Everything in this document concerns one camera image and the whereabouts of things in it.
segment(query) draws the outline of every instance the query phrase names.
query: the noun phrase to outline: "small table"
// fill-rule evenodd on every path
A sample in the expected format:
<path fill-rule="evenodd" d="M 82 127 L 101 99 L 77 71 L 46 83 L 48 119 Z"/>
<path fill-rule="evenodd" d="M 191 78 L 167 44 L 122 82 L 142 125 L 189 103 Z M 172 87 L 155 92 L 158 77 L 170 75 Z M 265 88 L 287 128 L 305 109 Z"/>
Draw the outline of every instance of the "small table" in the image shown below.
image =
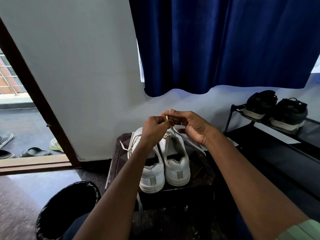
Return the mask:
<path fill-rule="evenodd" d="M 127 151 L 121 147 L 120 141 L 128 148 L 131 135 L 132 133 L 125 133 L 117 138 L 105 190 L 109 188 L 128 160 Z M 204 197 L 213 194 L 212 183 L 215 174 L 208 164 L 205 155 L 202 153 L 198 154 L 187 145 L 185 147 L 190 162 L 191 177 L 189 183 L 182 187 L 174 187 L 166 182 L 163 189 L 157 193 L 144 193 L 139 188 L 138 193 L 144 210 L 187 205 L 195 201 L 198 202 L 204 199 Z"/>

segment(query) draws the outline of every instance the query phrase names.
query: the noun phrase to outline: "person's left hand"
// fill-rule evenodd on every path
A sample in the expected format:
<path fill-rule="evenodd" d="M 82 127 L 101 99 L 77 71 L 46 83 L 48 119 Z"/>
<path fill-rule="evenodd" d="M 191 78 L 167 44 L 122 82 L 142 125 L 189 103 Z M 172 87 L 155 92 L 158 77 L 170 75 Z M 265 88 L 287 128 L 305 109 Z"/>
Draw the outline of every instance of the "person's left hand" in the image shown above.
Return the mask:
<path fill-rule="evenodd" d="M 151 116 L 143 125 L 140 141 L 153 148 L 162 139 L 170 126 L 174 126 L 172 120 L 166 121 L 165 117 Z"/>

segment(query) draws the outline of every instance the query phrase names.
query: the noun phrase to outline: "brown door frame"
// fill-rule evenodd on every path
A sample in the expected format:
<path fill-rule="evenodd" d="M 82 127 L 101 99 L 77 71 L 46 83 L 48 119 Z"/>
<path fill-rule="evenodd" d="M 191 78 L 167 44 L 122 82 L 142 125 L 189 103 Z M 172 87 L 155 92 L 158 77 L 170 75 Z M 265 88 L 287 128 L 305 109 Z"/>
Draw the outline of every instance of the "brown door frame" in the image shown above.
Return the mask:
<path fill-rule="evenodd" d="M 21 83 L 27 90 L 35 106 L 38 108 L 43 119 L 50 128 L 52 134 L 57 139 L 63 151 L 66 153 L 70 163 L 74 167 L 79 167 L 82 163 L 78 160 L 70 141 L 54 115 L 50 105 L 40 90 L 32 73 L 30 72 L 26 62 L 24 61 L 20 51 L 18 50 L 14 40 L 8 32 L 5 24 L 0 18 L 0 48 L 8 59 L 10 65 L 14 69 Z"/>

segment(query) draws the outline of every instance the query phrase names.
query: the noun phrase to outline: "curtain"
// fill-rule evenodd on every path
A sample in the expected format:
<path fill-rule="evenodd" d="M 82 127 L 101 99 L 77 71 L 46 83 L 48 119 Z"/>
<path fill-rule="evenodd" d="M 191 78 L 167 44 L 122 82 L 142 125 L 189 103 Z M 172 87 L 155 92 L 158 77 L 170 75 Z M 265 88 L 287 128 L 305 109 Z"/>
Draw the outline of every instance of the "curtain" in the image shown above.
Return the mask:
<path fill-rule="evenodd" d="M 145 92 L 303 88 L 320 53 L 320 0 L 129 0 Z"/>

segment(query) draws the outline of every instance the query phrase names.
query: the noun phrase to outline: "gray wall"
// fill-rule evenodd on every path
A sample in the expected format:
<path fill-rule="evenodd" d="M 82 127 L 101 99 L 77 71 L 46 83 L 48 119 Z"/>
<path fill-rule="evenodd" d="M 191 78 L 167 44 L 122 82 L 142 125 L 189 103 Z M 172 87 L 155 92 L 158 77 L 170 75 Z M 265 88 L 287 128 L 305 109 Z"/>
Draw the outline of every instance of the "gray wall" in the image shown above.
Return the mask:
<path fill-rule="evenodd" d="M 78 157 L 111 158 L 115 139 L 163 110 L 193 110 L 223 128 L 231 104 L 267 88 L 217 86 L 203 95 L 182 90 L 151 98 L 140 82 L 128 0 L 0 0 L 0 16 Z M 275 88 L 280 99 L 309 103 L 320 120 L 319 84 Z M 230 128 L 247 124 L 235 115 Z"/>

